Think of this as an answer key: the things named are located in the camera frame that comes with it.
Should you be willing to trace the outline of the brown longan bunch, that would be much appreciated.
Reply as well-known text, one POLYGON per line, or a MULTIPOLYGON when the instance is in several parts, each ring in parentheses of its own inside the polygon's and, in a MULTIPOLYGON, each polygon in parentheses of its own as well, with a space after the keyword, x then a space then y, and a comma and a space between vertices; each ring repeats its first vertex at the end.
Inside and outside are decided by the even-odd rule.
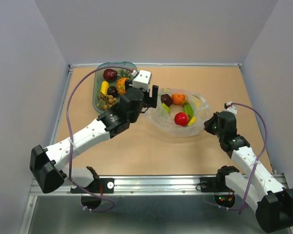
POLYGON ((102 92, 99 94, 99 103, 97 107, 103 111, 107 111, 118 102, 118 99, 112 95, 105 95, 102 92))

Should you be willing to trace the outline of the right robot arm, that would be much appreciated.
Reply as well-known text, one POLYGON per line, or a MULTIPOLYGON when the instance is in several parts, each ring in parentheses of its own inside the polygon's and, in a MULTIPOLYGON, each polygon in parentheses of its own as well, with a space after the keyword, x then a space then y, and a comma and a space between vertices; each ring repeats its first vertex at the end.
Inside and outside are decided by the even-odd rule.
POLYGON ((216 112, 204 123, 204 129, 218 137, 221 149, 240 165, 245 175, 233 166, 223 166, 216 176, 200 179, 201 191, 234 191, 255 212, 259 226, 266 233, 292 227, 293 189, 285 188, 256 158, 247 140, 237 133, 235 115, 216 112))

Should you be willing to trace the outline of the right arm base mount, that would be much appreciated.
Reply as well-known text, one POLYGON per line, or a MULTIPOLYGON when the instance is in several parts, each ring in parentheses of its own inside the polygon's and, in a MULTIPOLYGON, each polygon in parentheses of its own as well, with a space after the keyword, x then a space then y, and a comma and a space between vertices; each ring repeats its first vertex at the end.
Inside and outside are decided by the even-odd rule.
POLYGON ((223 166, 217 170, 215 176, 200 177, 200 183, 197 184, 196 190, 199 190, 198 187, 200 187, 200 190, 203 193, 229 192, 230 188, 226 186, 225 176, 234 172, 239 172, 239 170, 234 166, 223 166))

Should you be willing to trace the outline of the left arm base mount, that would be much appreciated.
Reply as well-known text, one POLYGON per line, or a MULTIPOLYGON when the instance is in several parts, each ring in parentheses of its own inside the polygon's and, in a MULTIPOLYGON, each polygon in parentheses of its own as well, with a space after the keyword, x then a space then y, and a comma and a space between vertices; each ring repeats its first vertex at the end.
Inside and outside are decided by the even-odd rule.
POLYGON ((114 193, 114 178, 99 176, 90 166, 85 168, 74 168, 72 172, 73 180, 87 191, 95 194, 114 193))

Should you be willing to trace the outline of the clear plastic bag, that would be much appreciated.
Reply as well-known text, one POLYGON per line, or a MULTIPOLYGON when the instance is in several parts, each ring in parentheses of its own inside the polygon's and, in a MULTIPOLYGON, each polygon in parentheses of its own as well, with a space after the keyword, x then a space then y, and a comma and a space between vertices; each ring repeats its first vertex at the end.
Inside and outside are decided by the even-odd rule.
POLYGON ((210 117, 210 105, 205 98, 199 94, 183 89, 160 88, 158 92, 157 107, 146 113, 149 122, 162 131, 176 137, 192 137, 200 134, 204 128, 204 122, 210 117), (184 94, 185 100, 181 105, 172 104, 170 107, 161 102, 161 95, 184 94), (174 123, 174 117, 179 112, 185 112, 184 106, 190 104, 194 110, 196 122, 191 126, 182 127, 174 123))

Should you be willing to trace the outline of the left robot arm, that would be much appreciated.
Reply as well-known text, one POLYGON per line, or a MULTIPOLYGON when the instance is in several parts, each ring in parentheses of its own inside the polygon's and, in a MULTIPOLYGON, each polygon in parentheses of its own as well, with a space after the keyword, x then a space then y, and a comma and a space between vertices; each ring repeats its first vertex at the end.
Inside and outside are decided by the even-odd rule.
POLYGON ((43 193, 51 193, 63 185, 67 177, 63 169, 73 158, 127 130, 143 108, 156 107, 158 86, 150 89, 150 81, 150 73, 142 71, 130 82, 119 102, 86 127, 56 144, 45 148, 37 145, 31 150, 29 168, 43 193))

